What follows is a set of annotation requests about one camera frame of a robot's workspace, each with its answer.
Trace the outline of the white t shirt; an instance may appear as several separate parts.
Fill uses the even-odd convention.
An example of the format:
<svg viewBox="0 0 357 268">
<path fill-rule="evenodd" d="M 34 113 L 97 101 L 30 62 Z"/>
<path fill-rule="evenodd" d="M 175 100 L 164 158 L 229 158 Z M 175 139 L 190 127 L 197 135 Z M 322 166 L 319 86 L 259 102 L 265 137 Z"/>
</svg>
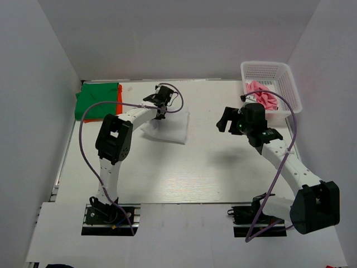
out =
<svg viewBox="0 0 357 268">
<path fill-rule="evenodd" d="M 189 109 L 183 107 L 177 113 L 166 113 L 165 119 L 148 121 L 140 129 L 150 138 L 184 145 L 187 140 L 189 119 Z"/>
</svg>

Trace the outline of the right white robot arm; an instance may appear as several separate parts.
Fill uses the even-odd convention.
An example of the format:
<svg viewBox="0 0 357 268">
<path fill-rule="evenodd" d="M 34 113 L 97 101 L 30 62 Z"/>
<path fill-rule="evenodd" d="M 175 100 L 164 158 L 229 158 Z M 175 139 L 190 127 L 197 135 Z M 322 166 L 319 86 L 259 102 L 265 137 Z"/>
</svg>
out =
<svg viewBox="0 0 357 268">
<path fill-rule="evenodd" d="M 228 213 L 236 224 L 257 221 L 269 226 L 275 221 L 289 221 L 303 235 L 339 224 L 339 187 L 309 171 L 288 150 L 283 136 L 268 127 L 261 104 L 247 104 L 241 109 L 226 107 L 216 126 L 220 132 L 247 136 L 249 144 L 277 169 L 294 195 L 290 200 L 267 191 L 254 197 L 250 206 L 232 207 Z"/>
</svg>

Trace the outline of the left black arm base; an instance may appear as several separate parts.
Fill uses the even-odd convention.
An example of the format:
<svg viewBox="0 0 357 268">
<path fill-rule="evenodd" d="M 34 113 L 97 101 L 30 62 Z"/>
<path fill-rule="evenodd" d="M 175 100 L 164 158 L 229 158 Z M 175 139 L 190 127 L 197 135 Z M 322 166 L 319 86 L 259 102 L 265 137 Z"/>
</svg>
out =
<svg viewBox="0 0 357 268">
<path fill-rule="evenodd" d="M 136 234 L 141 215 L 141 206 L 127 204 L 122 206 L 127 213 L 132 224 L 134 234 Z M 133 233 L 128 221 L 120 209 L 109 218 L 103 213 L 94 209 L 90 204 L 86 205 L 83 225 L 81 229 L 82 236 L 111 236 L 111 237 L 131 237 Z"/>
</svg>

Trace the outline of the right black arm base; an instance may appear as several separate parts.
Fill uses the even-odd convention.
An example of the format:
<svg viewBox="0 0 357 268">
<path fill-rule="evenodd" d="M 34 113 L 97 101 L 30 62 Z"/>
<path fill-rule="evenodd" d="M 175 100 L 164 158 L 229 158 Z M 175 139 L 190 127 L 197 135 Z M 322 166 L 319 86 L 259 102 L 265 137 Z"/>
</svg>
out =
<svg viewBox="0 0 357 268">
<path fill-rule="evenodd" d="M 244 238 L 248 234 L 249 228 L 252 225 L 255 214 L 252 213 L 251 207 L 248 205 L 233 206 L 227 211 L 227 215 L 233 220 L 233 231 L 235 238 Z M 279 219 L 273 216 L 267 216 L 263 213 L 259 216 L 253 230 L 254 235 L 270 224 L 278 221 Z M 258 237 L 286 237 L 287 231 L 285 230 L 285 222 L 281 220 L 278 224 L 269 230 L 261 233 Z"/>
</svg>

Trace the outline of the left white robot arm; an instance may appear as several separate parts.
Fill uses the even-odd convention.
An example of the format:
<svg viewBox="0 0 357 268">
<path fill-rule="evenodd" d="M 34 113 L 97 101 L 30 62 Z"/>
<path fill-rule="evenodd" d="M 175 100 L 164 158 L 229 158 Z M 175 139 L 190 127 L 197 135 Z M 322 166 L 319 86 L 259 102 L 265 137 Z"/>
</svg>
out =
<svg viewBox="0 0 357 268">
<path fill-rule="evenodd" d="M 119 115 L 105 116 L 95 148 L 100 160 L 98 191 L 91 204 L 99 208 L 99 217 L 107 223 L 117 219 L 118 209 L 112 204 L 118 201 L 118 176 L 123 160 L 131 149 L 132 133 L 152 119 L 164 119 L 165 110 L 174 91 L 163 87 L 164 93 L 155 93 L 143 99 L 139 107 Z"/>
</svg>

